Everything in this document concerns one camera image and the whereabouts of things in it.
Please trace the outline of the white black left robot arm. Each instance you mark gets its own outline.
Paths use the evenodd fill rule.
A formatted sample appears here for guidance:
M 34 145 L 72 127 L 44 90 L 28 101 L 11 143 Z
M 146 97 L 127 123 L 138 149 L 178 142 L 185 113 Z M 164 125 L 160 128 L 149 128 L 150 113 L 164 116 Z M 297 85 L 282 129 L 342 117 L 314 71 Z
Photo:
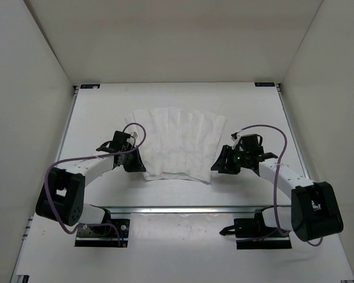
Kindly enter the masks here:
M 67 234 L 91 229 L 100 236 L 119 230 L 109 210 L 84 202 L 86 187 L 118 167 L 125 172 L 145 172 L 135 135 L 117 131 L 97 148 L 99 155 L 59 160 L 47 169 L 38 197 L 36 215 L 56 221 Z

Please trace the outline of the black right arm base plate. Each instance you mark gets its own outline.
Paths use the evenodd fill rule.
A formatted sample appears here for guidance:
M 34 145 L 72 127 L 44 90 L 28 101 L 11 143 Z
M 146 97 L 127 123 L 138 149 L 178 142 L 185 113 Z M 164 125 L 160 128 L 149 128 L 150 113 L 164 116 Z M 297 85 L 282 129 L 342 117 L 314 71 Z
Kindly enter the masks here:
M 269 228 L 255 218 L 234 219 L 237 250 L 291 249 L 289 236 Z

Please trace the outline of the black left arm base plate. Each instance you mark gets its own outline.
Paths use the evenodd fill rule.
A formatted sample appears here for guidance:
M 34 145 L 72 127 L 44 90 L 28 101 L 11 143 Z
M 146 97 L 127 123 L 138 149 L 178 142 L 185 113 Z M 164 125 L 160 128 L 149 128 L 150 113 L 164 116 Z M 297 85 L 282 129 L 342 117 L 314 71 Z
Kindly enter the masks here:
M 108 226 L 79 228 L 74 246 L 83 248 L 127 248 L 130 232 L 130 215 L 111 214 L 107 220 L 116 227 L 118 233 Z

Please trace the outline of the white pleated skirt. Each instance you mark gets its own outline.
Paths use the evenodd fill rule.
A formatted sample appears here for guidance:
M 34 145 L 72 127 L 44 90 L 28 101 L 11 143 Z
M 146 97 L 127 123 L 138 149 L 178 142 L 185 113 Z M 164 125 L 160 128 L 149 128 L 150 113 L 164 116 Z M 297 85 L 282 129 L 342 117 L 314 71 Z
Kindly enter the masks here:
M 136 110 L 124 120 L 129 132 L 145 139 L 139 151 L 146 180 L 211 182 L 224 116 L 168 107 Z

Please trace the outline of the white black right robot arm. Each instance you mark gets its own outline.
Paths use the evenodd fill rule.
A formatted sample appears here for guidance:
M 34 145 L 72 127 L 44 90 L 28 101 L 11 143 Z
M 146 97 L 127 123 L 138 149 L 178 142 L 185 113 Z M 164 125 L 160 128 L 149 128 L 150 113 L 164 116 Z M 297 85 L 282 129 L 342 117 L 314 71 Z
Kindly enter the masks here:
M 290 207 L 273 205 L 255 213 L 253 231 L 260 236 L 273 229 L 294 232 L 303 242 L 341 233 L 343 220 L 331 184 L 314 182 L 281 164 L 277 155 L 262 149 L 249 152 L 225 145 L 211 170 L 220 174 L 237 175 L 250 169 L 273 184 L 273 190 L 283 192 Z

